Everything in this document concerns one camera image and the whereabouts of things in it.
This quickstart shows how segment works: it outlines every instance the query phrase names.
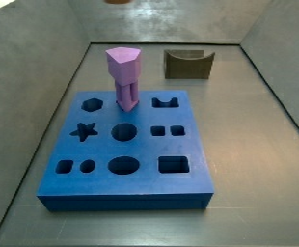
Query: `rectangle hole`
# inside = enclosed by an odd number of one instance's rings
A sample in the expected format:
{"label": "rectangle hole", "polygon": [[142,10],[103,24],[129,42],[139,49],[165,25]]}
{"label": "rectangle hole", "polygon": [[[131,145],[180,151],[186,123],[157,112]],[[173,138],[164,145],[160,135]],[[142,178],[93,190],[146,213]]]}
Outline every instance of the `rectangle hole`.
{"label": "rectangle hole", "polygon": [[188,173],[188,159],[185,156],[158,157],[158,172],[161,174]]}

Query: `pink pentagonal block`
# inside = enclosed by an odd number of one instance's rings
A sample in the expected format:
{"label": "pink pentagonal block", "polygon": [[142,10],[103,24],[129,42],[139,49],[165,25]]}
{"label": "pink pentagonal block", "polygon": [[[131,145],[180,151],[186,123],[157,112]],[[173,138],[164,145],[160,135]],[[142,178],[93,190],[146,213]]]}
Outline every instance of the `pink pentagonal block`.
{"label": "pink pentagonal block", "polygon": [[107,72],[114,78],[115,101],[129,112],[137,104],[137,77],[139,75],[139,50],[117,47],[105,51]]}
{"label": "pink pentagonal block", "polygon": [[117,47],[105,51],[107,72],[119,86],[126,86],[139,75],[139,50]]}

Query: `table surface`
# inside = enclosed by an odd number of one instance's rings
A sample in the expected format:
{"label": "table surface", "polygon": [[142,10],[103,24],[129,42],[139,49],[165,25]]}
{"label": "table surface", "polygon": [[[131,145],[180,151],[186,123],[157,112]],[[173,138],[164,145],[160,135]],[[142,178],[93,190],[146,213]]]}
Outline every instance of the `table surface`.
{"label": "table surface", "polygon": [[[139,90],[185,90],[214,185],[206,210],[47,212],[35,198],[70,100],[113,90],[91,45],[0,228],[0,245],[299,245],[299,130],[237,46],[141,49]],[[216,53],[208,80],[165,80],[164,50]]]}

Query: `pentagonal prism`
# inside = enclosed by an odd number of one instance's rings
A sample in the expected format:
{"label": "pentagonal prism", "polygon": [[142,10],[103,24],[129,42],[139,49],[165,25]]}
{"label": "pentagonal prism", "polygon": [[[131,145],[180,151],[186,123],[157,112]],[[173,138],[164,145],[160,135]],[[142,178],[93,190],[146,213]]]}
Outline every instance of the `pentagonal prism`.
{"label": "pentagonal prism", "polygon": [[137,81],[139,75],[139,50],[117,47],[105,51],[107,72],[119,86]]}

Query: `shape sorter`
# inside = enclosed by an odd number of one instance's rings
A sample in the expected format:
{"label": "shape sorter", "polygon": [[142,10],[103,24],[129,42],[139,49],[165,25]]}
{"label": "shape sorter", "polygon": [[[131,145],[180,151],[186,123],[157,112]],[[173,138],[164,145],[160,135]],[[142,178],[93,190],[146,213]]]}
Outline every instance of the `shape sorter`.
{"label": "shape sorter", "polygon": [[213,186],[184,91],[79,92],[37,190],[46,209],[205,208]]}

